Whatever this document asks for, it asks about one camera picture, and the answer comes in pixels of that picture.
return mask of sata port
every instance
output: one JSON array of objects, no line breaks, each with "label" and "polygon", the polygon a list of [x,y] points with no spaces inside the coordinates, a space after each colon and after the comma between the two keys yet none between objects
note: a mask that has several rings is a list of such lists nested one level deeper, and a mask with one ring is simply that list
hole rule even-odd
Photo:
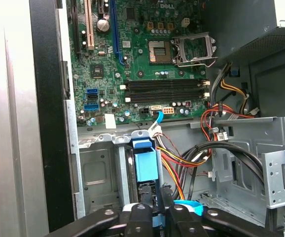
[{"label": "sata port", "polygon": [[153,105],[153,106],[149,106],[150,110],[161,110],[161,105]]},{"label": "sata port", "polygon": [[150,111],[151,116],[158,116],[158,112],[162,112],[162,110],[153,110]]}]

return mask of metal bracket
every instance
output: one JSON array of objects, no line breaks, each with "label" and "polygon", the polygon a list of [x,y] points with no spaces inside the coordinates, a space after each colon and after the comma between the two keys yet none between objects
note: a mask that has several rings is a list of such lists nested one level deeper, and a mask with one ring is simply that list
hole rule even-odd
[{"label": "metal bracket", "polygon": [[[204,38],[205,43],[206,43],[206,51],[207,51],[207,56],[205,57],[193,57],[191,60],[188,60],[185,55],[185,45],[184,41],[185,40],[196,40]],[[183,36],[183,37],[174,37],[172,40],[173,45],[177,49],[177,56],[175,59],[175,63],[177,64],[178,67],[192,67],[192,66],[201,66],[205,65],[206,67],[212,66],[216,62],[217,57],[213,57],[213,53],[216,51],[217,47],[213,46],[216,41],[209,36],[209,33],[201,33],[201,34],[196,34],[196,35],[191,35],[191,36]],[[213,60],[212,63],[206,64],[203,63],[203,61],[206,60]]]},{"label": "metal bracket", "polygon": [[267,207],[285,206],[285,151],[262,154],[262,162]]}]

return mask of motherboard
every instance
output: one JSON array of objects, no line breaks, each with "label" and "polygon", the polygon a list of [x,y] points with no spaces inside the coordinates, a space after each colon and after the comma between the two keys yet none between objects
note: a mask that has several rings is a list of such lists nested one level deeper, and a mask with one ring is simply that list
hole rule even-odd
[{"label": "motherboard", "polygon": [[79,126],[105,124],[106,114],[121,124],[203,113],[209,82],[193,59],[208,47],[197,0],[69,0],[68,10]]}]

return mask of chip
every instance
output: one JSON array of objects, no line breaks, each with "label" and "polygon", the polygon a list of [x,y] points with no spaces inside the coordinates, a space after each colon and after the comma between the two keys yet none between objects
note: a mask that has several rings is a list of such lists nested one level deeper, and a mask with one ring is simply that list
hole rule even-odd
[{"label": "chip", "polygon": [[150,64],[171,64],[171,48],[168,41],[149,41]]},{"label": "chip", "polygon": [[126,19],[134,20],[135,19],[135,11],[133,7],[126,8]]},{"label": "chip", "polygon": [[91,64],[90,73],[92,78],[103,78],[104,77],[104,66],[103,64]]}]

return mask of blue plastic tab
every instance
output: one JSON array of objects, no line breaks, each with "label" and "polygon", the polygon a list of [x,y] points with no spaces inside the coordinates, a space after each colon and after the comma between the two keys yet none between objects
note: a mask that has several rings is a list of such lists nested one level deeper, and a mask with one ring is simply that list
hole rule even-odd
[{"label": "blue plastic tab", "polygon": [[201,205],[198,201],[187,201],[187,200],[175,200],[175,204],[184,204],[189,205],[194,208],[195,214],[202,216],[203,215],[203,205]]},{"label": "blue plastic tab", "polygon": [[158,179],[158,166],[156,151],[151,147],[150,151],[135,154],[137,181],[144,182]]},{"label": "blue plastic tab", "polygon": [[141,148],[148,148],[152,147],[152,143],[149,139],[140,139],[133,141],[133,148],[134,149],[141,149]]}]

